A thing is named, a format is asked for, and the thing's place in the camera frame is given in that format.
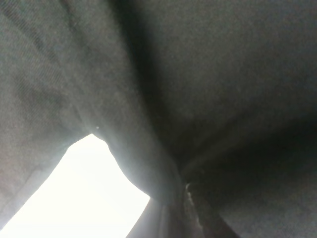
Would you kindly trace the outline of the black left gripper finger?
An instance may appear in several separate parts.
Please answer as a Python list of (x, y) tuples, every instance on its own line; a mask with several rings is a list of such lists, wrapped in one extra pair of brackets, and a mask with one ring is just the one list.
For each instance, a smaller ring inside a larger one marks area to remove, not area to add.
[(192, 198), (192, 194), (189, 191), (190, 184), (185, 185), (183, 196), (183, 211), (186, 220), (186, 238), (204, 238), (203, 227), (200, 223), (200, 219)]

